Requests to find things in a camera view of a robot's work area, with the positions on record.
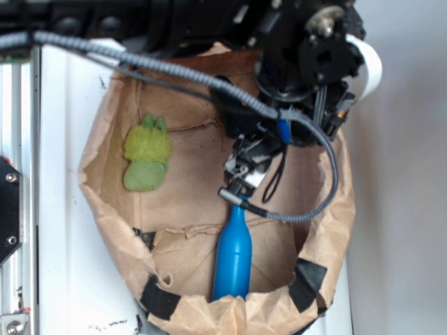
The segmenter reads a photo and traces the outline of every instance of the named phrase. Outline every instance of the crumpled paper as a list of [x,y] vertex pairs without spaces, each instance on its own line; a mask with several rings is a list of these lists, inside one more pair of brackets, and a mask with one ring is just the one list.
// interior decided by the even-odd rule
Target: crumpled paper
[[[226,75],[234,85],[256,95],[256,56],[255,52],[227,52],[175,62],[211,75]],[[207,93],[199,84],[142,72]],[[130,192],[122,185],[129,164],[123,157],[124,138],[149,112],[166,118],[174,152],[166,180],[158,189]],[[224,186],[224,162],[232,144],[218,111],[207,101],[114,74],[83,153],[80,186],[131,294],[140,300],[149,276],[156,274],[162,289],[182,295],[169,321],[148,317],[171,335],[290,334],[315,320],[319,308],[332,303],[355,215],[351,166],[342,132],[334,141],[340,185],[330,206],[311,222],[294,225],[247,213],[254,241],[251,293],[246,301],[224,297],[209,302],[215,247],[230,210],[217,191]],[[266,180],[278,163],[277,159]],[[291,147],[278,191],[262,206],[286,214],[309,211],[326,197],[331,178],[322,148]],[[253,203],[261,204],[264,188],[256,191]],[[157,232],[152,252],[133,228]],[[297,254],[328,269],[316,301],[302,313],[287,286],[294,278]]]

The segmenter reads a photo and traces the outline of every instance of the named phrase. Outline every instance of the green plush toy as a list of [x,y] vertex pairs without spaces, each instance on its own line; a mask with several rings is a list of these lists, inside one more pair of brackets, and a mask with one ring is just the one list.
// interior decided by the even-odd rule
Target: green plush toy
[[124,157],[132,161],[124,173],[124,187],[150,191],[160,186],[172,152],[165,118],[159,117],[155,122],[151,114],[145,115],[141,124],[129,131],[124,143]]

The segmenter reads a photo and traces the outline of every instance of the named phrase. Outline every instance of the robotic arm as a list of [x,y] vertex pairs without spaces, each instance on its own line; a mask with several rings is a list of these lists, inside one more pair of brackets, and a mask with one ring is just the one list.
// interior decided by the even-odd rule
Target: robotic arm
[[[0,1],[0,34],[27,31],[29,37],[26,47],[0,50],[0,61],[27,58],[37,30],[114,38],[154,58],[195,55],[216,41],[233,50],[260,50],[254,69],[259,100],[306,115],[329,139],[364,95],[353,94],[347,78],[363,74],[367,91],[381,74],[379,58],[362,41],[353,0]],[[267,119],[218,89],[211,94],[220,106],[246,110],[220,108],[228,134],[238,139],[226,163],[229,187],[220,192],[233,203],[259,186],[287,145],[323,144],[302,123]]]

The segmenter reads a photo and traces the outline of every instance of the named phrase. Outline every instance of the blue bottle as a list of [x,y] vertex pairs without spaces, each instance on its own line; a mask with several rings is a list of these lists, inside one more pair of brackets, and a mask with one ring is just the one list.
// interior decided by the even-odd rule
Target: blue bottle
[[234,204],[217,245],[212,299],[226,295],[245,299],[249,292],[250,269],[251,236],[245,222],[245,210]]

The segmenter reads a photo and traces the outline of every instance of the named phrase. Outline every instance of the white wall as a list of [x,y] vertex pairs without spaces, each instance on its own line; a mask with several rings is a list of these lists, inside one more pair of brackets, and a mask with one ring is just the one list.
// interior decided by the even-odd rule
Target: white wall
[[354,334],[447,334],[447,2],[358,0],[381,86],[351,111]]

